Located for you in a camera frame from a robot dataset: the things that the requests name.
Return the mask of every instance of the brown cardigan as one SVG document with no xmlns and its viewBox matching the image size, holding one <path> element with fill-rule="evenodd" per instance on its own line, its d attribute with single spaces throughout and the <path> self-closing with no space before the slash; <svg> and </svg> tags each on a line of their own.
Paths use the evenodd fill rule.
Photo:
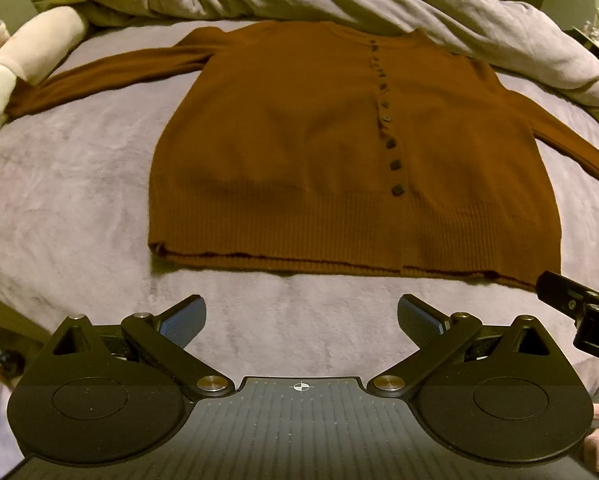
<svg viewBox="0 0 599 480">
<path fill-rule="evenodd" d="M 330 22 L 194 30 L 20 82 L 7 112 L 201 70 L 150 174 L 150 248 L 196 267 L 482 277 L 533 290 L 560 271 L 535 139 L 599 179 L 599 151 L 485 62 L 421 30 Z"/>
</svg>

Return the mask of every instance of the mattress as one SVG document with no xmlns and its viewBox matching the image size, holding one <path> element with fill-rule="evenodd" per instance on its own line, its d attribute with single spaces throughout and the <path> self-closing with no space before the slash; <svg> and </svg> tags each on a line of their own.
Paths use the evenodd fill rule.
<svg viewBox="0 0 599 480">
<path fill-rule="evenodd" d="M 85 41 L 57 73 L 120 52 L 170 46 L 196 27 L 233 30 L 249 23 L 135 22 Z M 235 383 L 249 375 L 360 376 L 365 383 L 417 350 L 397 324 L 397 301 L 410 293 L 485 324 L 536 316 L 589 390 L 599 387 L 599 360 L 573 347 L 573 321 L 524 290 L 455 280 L 194 270 L 154 257 L 146 244 L 151 157 L 197 76 L 101 92 L 4 127 L 0 302 L 53 331 L 70 314 L 117 324 L 133 312 L 158 313 L 201 294 L 206 327 L 186 350 Z M 599 149 L 599 124 L 580 107 L 521 76 L 498 76 Z M 537 143 L 559 207 L 562 273 L 598 288 L 599 182 Z"/>
</svg>

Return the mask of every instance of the cardigan sleeve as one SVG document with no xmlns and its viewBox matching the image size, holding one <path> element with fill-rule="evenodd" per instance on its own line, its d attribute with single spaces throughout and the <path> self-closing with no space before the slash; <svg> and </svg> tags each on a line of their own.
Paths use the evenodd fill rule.
<svg viewBox="0 0 599 480">
<path fill-rule="evenodd" d="M 591 176 L 599 180 L 599 150 L 572 129 L 544 110 L 532 99 L 513 90 L 505 98 L 529 121 L 535 138 L 569 156 Z"/>
<path fill-rule="evenodd" d="M 11 118 L 36 114 L 104 90 L 201 70 L 215 54 L 257 40 L 271 23 L 275 22 L 257 23 L 231 32 L 200 27 L 175 46 L 145 48 L 98 59 L 52 76 L 36 86 L 19 80 L 6 114 Z"/>
</svg>

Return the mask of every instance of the white plush toy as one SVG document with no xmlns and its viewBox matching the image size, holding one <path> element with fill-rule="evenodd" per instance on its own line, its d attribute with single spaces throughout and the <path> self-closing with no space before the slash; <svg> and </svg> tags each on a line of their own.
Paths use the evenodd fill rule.
<svg viewBox="0 0 599 480">
<path fill-rule="evenodd" d="M 89 21 L 72 7 L 55 7 L 25 23 L 12 37 L 0 23 L 0 129 L 17 78 L 36 85 L 86 37 Z"/>
</svg>

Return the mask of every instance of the black mechanical device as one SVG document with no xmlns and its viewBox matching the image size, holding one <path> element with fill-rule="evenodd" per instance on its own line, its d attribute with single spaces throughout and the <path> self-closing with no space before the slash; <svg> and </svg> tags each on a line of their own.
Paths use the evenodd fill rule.
<svg viewBox="0 0 599 480">
<path fill-rule="evenodd" d="M 599 357 L 599 292 L 552 272 L 538 297 Z M 586 480 L 593 404 L 542 324 L 484 326 L 406 294 L 419 350 L 358 377 L 247 377 L 183 348 L 206 306 L 186 298 L 120 325 L 68 317 L 8 405 L 25 459 L 10 480 Z"/>
</svg>

